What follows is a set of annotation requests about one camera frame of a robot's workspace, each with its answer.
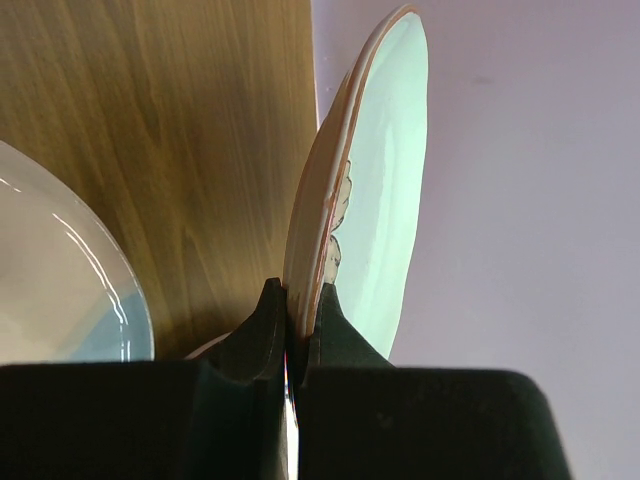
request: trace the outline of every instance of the wooden surface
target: wooden surface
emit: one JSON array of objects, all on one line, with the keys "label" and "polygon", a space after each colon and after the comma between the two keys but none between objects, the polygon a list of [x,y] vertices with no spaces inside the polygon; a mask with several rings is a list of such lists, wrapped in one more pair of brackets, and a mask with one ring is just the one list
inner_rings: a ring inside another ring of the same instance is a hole
[{"label": "wooden surface", "polygon": [[107,225],[157,356],[281,276],[315,134],[309,0],[0,0],[0,137]]}]

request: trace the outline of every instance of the ceramic plate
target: ceramic plate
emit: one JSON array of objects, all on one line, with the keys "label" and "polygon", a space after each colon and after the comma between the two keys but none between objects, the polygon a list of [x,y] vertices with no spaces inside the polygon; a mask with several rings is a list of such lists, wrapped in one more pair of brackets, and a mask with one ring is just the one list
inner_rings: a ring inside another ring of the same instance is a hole
[{"label": "ceramic plate", "polygon": [[144,296],[104,225],[0,144],[0,363],[153,358]]},{"label": "ceramic plate", "polygon": [[300,340],[325,282],[383,356],[395,338],[418,221],[427,135],[427,43],[410,6],[384,19],[346,75],[305,165],[283,284]]}]

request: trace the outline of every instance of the white wall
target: white wall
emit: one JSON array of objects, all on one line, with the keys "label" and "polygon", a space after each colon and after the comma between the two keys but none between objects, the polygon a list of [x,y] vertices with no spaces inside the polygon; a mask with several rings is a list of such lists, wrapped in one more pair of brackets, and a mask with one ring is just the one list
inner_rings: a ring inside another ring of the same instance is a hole
[{"label": "white wall", "polygon": [[[392,360],[520,370],[577,478],[638,478],[640,2],[418,4],[429,137]],[[314,0],[321,118],[395,6]]]}]

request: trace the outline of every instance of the plate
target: plate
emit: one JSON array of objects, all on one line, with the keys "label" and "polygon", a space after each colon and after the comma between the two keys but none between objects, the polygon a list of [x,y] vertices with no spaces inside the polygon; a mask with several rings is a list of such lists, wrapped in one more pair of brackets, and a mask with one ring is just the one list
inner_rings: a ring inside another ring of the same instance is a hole
[{"label": "plate", "polygon": [[416,236],[427,137],[427,43],[415,9],[373,31],[311,148],[289,225],[283,285],[299,341],[335,283],[345,317],[388,358]]},{"label": "plate", "polygon": [[69,188],[0,143],[0,363],[150,360],[144,295]]}]

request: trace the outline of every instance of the wooden table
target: wooden table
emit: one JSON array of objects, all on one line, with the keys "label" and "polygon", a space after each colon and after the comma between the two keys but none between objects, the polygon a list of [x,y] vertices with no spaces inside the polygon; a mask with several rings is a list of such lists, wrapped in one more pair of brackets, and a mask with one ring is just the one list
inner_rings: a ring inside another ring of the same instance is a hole
[{"label": "wooden table", "polygon": [[237,326],[315,134],[309,0],[0,0],[0,33],[0,138],[111,230],[157,356]]}]

